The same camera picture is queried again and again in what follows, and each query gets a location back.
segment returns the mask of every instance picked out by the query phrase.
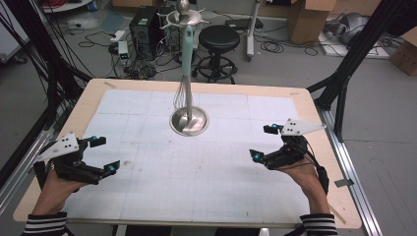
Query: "black sleeve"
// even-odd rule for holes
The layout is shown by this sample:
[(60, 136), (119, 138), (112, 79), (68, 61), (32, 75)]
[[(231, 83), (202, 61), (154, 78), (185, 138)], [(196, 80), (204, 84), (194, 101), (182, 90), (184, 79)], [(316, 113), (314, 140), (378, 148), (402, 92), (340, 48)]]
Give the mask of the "black sleeve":
[(300, 218), (308, 236), (337, 235), (332, 214), (306, 214)]
[(62, 236), (73, 235), (66, 227), (67, 213), (28, 216), (25, 231), (21, 236)]

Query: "round metal base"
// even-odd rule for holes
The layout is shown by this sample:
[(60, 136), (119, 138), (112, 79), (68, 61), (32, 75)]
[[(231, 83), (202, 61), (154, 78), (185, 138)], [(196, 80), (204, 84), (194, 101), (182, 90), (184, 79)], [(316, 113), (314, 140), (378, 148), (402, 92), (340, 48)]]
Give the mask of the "round metal base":
[(169, 124), (172, 130), (182, 136), (197, 136), (204, 132), (209, 126), (209, 117), (200, 107), (191, 107), (192, 119), (187, 118), (187, 107), (182, 107), (174, 111), (171, 115)]

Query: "power strip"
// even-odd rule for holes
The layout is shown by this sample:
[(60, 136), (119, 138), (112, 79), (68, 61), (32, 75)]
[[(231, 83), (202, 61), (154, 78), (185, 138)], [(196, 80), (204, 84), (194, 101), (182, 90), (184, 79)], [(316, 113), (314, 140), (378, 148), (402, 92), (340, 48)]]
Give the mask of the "power strip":
[(115, 37), (110, 38), (111, 42), (118, 42), (120, 41), (120, 39), (125, 35), (126, 31), (125, 30), (118, 30), (116, 33), (114, 33), (114, 35), (116, 35)]

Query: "light blue handle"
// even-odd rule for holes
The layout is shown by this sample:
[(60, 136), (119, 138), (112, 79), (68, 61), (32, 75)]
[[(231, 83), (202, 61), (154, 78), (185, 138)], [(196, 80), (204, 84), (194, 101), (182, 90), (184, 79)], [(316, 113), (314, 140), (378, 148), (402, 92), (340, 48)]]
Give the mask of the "light blue handle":
[(191, 57), (193, 55), (193, 30), (190, 26), (184, 28), (182, 48), (182, 72), (184, 76), (191, 73)]

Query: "box flap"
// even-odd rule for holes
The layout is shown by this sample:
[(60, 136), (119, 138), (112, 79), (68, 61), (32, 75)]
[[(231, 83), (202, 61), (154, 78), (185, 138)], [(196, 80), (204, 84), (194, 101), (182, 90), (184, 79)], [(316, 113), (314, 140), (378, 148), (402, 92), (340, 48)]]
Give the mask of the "box flap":
[(407, 40), (409, 43), (413, 44), (414, 46), (417, 46), (417, 27), (403, 34), (402, 38), (404, 38), (404, 40)]
[(328, 11), (331, 12), (334, 9), (336, 0), (305, 0), (306, 9), (315, 11)]

